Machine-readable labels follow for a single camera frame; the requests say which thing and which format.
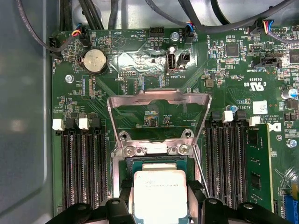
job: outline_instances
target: screw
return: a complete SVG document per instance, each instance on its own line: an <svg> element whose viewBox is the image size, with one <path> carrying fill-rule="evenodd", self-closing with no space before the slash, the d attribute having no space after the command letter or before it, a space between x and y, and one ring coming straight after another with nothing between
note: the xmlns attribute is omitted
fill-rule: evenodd
<svg viewBox="0 0 299 224"><path fill-rule="evenodd" d="M178 41L179 40L179 34L177 32L173 32L170 35L170 39L172 39L173 41Z"/></svg>
<svg viewBox="0 0 299 224"><path fill-rule="evenodd" d="M128 146L125 149L125 153L128 157L132 157L133 155L135 155L135 148L132 146Z"/></svg>
<svg viewBox="0 0 299 224"><path fill-rule="evenodd" d="M75 80L75 78L74 78L74 76L72 76L72 75L66 75L66 76L65 76L65 81L66 81L67 83L69 83L69 84L73 83L74 80Z"/></svg>
<svg viewBox="0 0 299 224"><path fill-rule="evenodd" d="M211 204L217 204L217 201L215 199L210 199L209 203L211 203Z"/></svg>
<svg viewBox="0 0 299 224"><path fill-rule="evenodd" d="M186 154L188 154L189 153L189 151L190 151L190 149L189 149L189 146L188 145L181 145L180 147L179 147L179 152L181 153L181 154L183 154L183 155L186 155Z"/></svg>
<svg viewBox="0 0 299 224"><path fill-rule="evenodd" d="M288 139L288 141L286 141L286 146L294 148L297 146L297 141L295 139Z"/></svg>
<svg viewBox="0 0 299 224"><path fill-rule="evenodd" d="M246 209L253 209L253 206L251 204L244 204L243 206Z"/></svg>

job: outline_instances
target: chip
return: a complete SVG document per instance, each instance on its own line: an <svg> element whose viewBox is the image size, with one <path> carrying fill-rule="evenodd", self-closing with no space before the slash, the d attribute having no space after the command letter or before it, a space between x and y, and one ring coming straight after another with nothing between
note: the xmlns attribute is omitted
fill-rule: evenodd
<svg viewBox="0 0 299 224"><path fill-rule="evenodd" d="M290 50L290 63L299 63L299 50Z"/></svg>
<svg viewBox="0 0 299 224"><path fill-rule="evenodd" d="M207 88L213 88L213 87L214 87L214 80L212 80L212 79L207 79L207 80L206 80L206 87L207 87Z"/></svg>
<svg viewBox="0 0 299 224"><path fill-rule="evenodd" d="M248 140L249 140L249 144L257 146L258 136L256 130L248 130Z"/></svg>
<svg viewBox="0 0 299 224"><path fill-rule="evenodd" d="M238 57L239 56L239 45L237 43L226 45L226 56L227 57Z"/></svg>
<svg viewBox="0 0 299 224"><path fill-rule="evenodd" d="M251 172L251 186L258 190L261 189L261 177L254 172Z"/></svg>

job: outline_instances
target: mounting screw hole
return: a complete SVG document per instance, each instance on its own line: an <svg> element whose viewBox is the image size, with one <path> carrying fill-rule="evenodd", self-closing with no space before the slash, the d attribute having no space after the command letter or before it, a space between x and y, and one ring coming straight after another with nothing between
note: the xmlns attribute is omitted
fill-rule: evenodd
<svg viewBox="0 0 299 224"><path fill-rule="evenodd" d="M126 140L126 139L127 139L127 135L126 135L126 134L122 134L122 135L121 135L121 139L122 139L122 140Z"/></svg>
<svg viewBox="0 0 299 224"><path fill-rule="evenodd" d="M185 133L185 136L186 136L187 138L191 137L191 132L186 132L186 133Z"/></svg>
<svg viewBox="0 0 299 224"><path fill-rule="evenodd" d="M120 203L120 200L114 200L112 201L112 204L119 204Z"/></svg>

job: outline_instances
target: motherboard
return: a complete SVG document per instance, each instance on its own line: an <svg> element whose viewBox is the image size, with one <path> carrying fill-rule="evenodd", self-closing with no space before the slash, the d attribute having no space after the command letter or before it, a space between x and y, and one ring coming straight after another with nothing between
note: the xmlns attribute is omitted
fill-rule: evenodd
<svg viewBox="0 0 299 224"><path fill-rule="evenodd" d="M272 32L299 38L298 27ZM192 138L210 197L233 209L257 203L298 223L299 44L248 28L207 35L155 27L86 31L52 56L55 214L118 197L147 162L202 180ZM184 144L146 147L168 139ZM118 154L133 140L142 147Z"/></svg>

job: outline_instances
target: blue wire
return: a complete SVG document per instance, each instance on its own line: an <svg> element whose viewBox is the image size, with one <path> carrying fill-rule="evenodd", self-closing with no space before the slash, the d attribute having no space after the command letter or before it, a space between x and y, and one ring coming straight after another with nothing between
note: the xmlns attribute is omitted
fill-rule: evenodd
<svg viewBox="0 0 299 224"><path fill-rule="evenodd" d="M193 26L190 23L187 23L187 26L191 28L191 32L193 32Z"/></svg>
<svg viewBox="0 0 299 224"><path fill-rule="evenodd" d="M269 30L269 32L271 31L271 26L272 26L272 23L274 22L274 20L272 20L271 22L270 22L270 24L269 24L269 27L268 27L268 30Z"/></svg>

